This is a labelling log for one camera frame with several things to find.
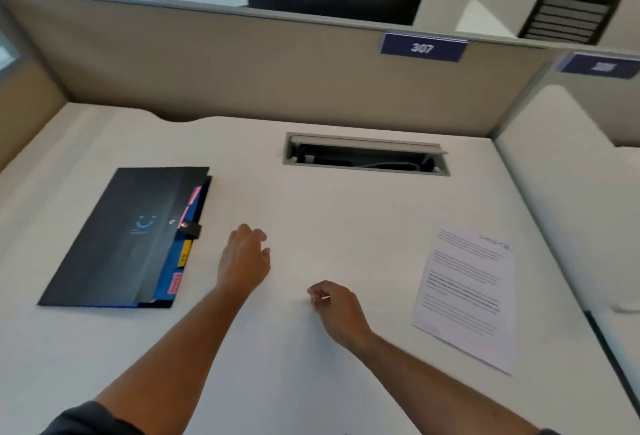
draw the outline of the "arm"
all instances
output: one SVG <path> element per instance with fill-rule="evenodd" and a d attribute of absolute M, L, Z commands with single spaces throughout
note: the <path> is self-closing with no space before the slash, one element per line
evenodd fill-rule
<path fill-rule="evenodd" d="M 327 333 L 359 358 L 422 435 L 533 435 L 514 412 L 374 334 L 356 295 L 324 281 L 308 290 Z"/>
<path fill-rule="evenodd" d="M 216 287 L 96 401 L 145 435 L 180 435 L 231 323 L 269 273 L 269 249 L 260 244 L 266 238 L 246 224 L 233 231 Z"/>

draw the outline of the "folder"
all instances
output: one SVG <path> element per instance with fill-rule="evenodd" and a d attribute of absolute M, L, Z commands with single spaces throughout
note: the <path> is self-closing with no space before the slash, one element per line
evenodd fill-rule
<path fill-rule="evenodd" d="M 38 304 L 169 308 L 200 234 L 208 172 L 119 168 Z"/>

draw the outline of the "sleeve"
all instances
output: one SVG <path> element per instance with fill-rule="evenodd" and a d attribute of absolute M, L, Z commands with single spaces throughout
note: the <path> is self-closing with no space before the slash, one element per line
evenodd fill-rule
<path fill-rule="evenodd" d="M 144 435 L 130 423 L 118 420 L 96 401 L 62 412 L 41 435 Z"/>

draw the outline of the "left hand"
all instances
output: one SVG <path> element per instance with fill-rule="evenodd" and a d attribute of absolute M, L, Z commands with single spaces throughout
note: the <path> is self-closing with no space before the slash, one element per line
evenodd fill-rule
<path fill-rule="evenodd" d="M 271 269 L 270 248 L 262 249 L 267 235 L 241 224 L 232 231 L 218 265 L 217 288 L 249 296 Z"/>

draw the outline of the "white sheet of paper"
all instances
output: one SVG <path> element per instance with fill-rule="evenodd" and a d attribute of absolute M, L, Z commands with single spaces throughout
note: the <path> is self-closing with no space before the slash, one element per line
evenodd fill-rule
<path fill-rule="evenodd" d="M 511 374 L 515 358 L 515 256 L 466 229 L 438 231 L 412 324 Z"/>

